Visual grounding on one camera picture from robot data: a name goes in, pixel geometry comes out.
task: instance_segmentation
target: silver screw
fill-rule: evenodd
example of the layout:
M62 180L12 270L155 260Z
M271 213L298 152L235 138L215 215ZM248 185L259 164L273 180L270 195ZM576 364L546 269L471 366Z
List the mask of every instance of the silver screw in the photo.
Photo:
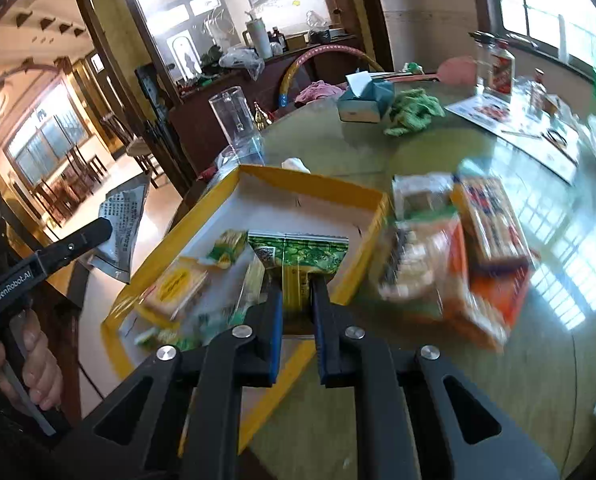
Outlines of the silver screw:
M350 339L362 339L364 330L359 326L348 326L345 328L345 335Z
M440 350L433 345L425 345L420 349L420 355L430 361L435 361L440 357Z
M238 325L232 328L232 335L238 339L246 339L254 333L249 325Z
M156 350L156 357L161 361L171 361L176 357L176 348L171 345L161 346Z

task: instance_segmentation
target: green glass tabletop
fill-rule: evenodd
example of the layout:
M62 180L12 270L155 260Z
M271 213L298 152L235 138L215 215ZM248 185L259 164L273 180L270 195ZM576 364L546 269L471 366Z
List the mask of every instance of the green glass tabletop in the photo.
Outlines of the green glass tabletop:
M443 105L473 94L440 83L415 86ZM459 166L502 179L541 256L502 354L477 348L449 328L394 321L386 310L368 308L368 283L350 308L363 327L402 348L438 346L566 476L596 439L596 160L581 146L569 186L504 140L450 113L407 137L388 137L383 127L342 123L334 101L314 102L264 131L265 159L280 165L296 156L312 173L385 192L394 174L456 172ZM251 447L279 480L356 478L353 391L325 390L311 363Z

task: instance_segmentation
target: triangular cutout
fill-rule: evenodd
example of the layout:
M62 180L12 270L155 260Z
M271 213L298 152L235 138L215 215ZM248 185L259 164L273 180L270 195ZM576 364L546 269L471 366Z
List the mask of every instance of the triangular cutout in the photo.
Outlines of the triangular cutout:
M444 378L443 383L458 419L460 432L467 444L478 444L500 433L502 428L498 421L459 383L458 379L448 376Z
M127 393L123 400L94 428L97 436L127 446L134 436L136 425L144 408L153 379L144 377Z

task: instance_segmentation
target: teal tissue box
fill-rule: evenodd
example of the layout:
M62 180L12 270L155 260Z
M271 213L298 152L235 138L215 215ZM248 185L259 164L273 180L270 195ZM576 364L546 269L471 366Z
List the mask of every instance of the teal tissue box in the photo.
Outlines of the teal tissue box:
M369 72L347 76L349 88L338 98L338 115L347 123L379 123L392 105L390 81L373 81Z

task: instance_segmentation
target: green towel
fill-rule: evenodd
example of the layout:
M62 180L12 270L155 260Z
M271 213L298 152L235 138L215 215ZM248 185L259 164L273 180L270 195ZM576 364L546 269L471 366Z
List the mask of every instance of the green towel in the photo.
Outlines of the green towel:
M431 124L431 117L444 117L443 107L435 97L422 88L400 92L389 110L389 127L386 135L399 137L421 132Z

